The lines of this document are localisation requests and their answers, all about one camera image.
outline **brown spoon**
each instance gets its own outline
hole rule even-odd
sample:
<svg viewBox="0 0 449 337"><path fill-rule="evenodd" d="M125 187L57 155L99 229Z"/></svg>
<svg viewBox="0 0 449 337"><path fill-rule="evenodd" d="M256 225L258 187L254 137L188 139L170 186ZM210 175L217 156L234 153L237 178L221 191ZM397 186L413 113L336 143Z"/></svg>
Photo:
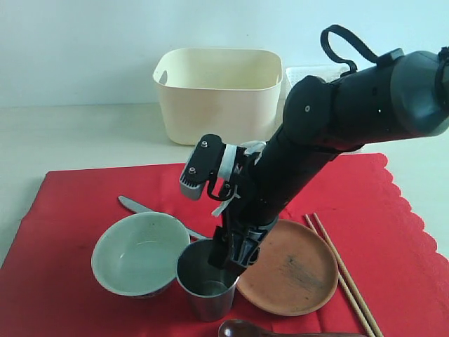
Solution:
<svg viewBox="0 0 449 337"><path fill-rule="evenodd" d="M242 319L228 319L218 329L218 337L366 337L359 333L274 333Z"/></svg>

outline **table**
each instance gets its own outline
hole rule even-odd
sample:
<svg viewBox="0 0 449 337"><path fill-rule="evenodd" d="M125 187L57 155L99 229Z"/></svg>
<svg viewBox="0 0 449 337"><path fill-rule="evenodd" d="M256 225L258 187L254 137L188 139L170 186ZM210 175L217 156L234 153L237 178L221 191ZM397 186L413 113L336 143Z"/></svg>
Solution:
<svg viewBox="0 0 449 337"><path fill-rule="evenodd" d="M192 146L170 141L159 104L0 109L0 264L48 171L185 162ZM366 145L449 257L449 131Z"/></svg>

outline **red cloth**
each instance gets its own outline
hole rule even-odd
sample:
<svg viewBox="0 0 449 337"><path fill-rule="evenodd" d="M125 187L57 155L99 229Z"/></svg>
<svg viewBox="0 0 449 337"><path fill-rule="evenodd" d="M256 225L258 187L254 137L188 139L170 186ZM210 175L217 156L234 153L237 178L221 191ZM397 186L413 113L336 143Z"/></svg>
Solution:
<svg viewBox="0 0 449 337"><path fill-rule="evenodd" d="M337 158L282 218L303 222L305 213L318 213L385 336L447 336L449 262L386 164L382 154ZM196 321L177 283L137 300L105 291L91 272L97 239L130 214L120 194L213 234L217 202L183 197L181 170L169 164L48 173L0 270L0 336L216 336L221 321ZM302 317L268 314L236 292L232 317L283 333L363 332L340 287Z"/></svg>

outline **chopsticks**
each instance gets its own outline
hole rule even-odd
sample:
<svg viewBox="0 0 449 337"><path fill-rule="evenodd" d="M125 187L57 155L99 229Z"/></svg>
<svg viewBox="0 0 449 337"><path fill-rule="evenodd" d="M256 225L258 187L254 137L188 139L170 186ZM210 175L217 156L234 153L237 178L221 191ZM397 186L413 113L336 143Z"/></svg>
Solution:
<svg viewBox="0 0 449 337"><path fill-rule="evenodd" d="M305 215L304 217L305 217L309 227L316 234L318 234L318 232L316 231L316 229L314 227L313 222L310 220L310 217L308 215ZM363 325L363 328L365 329L366 333L368 334L368 337L383 337L383 334L380 331L379 326L377 325L373 315L371 314L371 311L369 310L368 306L366 305L362 295L358 291L357 286L354 283L354 280L352 279L351 275L349 274L349 271L346 268L346 266L344 265L341 256L339 255L337 249L335 248L334 244L332 243L332 240L330 239L328 233L324 229L324 226L321 223L321 221L316 213L314 213L314 218L320 228L320 231L323 233L325 241L327 242L330 249L334 253L335 259L337 260L338 267L340 268L341 272L343 273L344 277L347 280L347 283L346 283L342 274L340 272L338 273L338 280L340 281L340 284L342 285L342 288L343 288L344 292L346 293L346 296L349 299L349 302L351 303L354 311L356 312L357 317L360 319L360 322Z"/></svg>

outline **white wall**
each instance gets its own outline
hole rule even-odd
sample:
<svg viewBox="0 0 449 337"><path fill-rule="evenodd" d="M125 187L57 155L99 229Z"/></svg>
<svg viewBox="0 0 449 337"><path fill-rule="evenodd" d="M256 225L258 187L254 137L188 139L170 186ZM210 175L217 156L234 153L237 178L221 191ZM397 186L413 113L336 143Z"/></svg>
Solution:
<svg viewBox="0 0 449 337"><path fill-rule="evenodd" d="M3 0L0 106L153 102L154 66L185 46L266 48L287 66L329 63L319 34L333 23L376 53L438 52L449 44L448 13L447 0Z"/></svg>

